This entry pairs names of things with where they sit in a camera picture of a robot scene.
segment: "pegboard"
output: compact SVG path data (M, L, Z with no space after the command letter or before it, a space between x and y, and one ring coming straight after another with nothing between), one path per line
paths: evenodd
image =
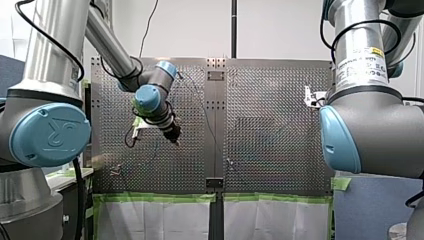
M225 191L329 195L319 112L305 85L327 89L330 63L228 60Z
M149 69L158 60L142 61ZM133 94L122 93L94 59L96 192L203 193L207 177L223 177L226 192L331 194L318 112L303 102L305 85L327 89L329 62L170 61L185 78L174 82L168 97L182 120L181 146L158 129L146 129L128 149L123 141L134 120Z
M143 59L145 69L158 60ZM173 61L191 79L176 79L169 102L181 118L181 146L159 129L145 129L134 148L124 144L134 121L131 99L108 76L98 59L92 63L93 165L96 192L203 193L205 185L203 86L206 61Z

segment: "sticker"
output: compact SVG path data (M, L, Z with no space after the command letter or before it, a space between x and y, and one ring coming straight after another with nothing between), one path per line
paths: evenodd
M378 48L364 48L354 51L354 55L337 65L337 82L379 81L387 83L386 60L384 52Z

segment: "wall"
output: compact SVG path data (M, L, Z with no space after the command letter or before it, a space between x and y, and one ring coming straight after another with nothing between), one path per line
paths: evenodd
M132 55L138 55L147 19L155 0L113 1L115 33ZM238 5L238 57L259 59L329 60L321 43L321 1L243 0ZM328 41L333 27L326 23ZM419 95L418 64L421 31L416 49L405 62L401 78L391 85L405 96ZM144 56L222 57L231 52L231 0L160 0L151 21Z
M108 8L110 0L96 0L101 9ZM0 1L0 55L26 61L28 43L32 31L31 26L26 23L15 11L17 0ZM21 7L23 12L32 19L35 3L29 3ZM97 55L96 50L84 39L84 69L85 78L91 78L91 57Z

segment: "bolt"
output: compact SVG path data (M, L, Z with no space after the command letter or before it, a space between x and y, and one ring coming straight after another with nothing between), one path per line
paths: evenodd
M67 224L69 222L69 215L63 215L63 223Z

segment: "blue joint cap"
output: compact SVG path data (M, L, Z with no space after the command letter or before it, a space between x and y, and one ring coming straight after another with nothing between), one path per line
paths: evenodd
M170 62L160 61L156 64L156 67L159 67L167 72L169 76L172 77L172 79L175 79L175 76L177 76L177 68Z
M32 110L16 124L9 148L26 166L57 167L74 160L90 135L84 112L67 103L51 103Z
M403 72L403 62L399 63L396 66L396 69L393 72L391 78L398 78L398 77L400 77L400 75L402 75L402 72Z
M135 100L147 112L155 111L160 105L160 92L154 85L143 85L135 92Z
M332 106L320 109L321 142L324 160L334 170L361 172L356 144L343 119Z

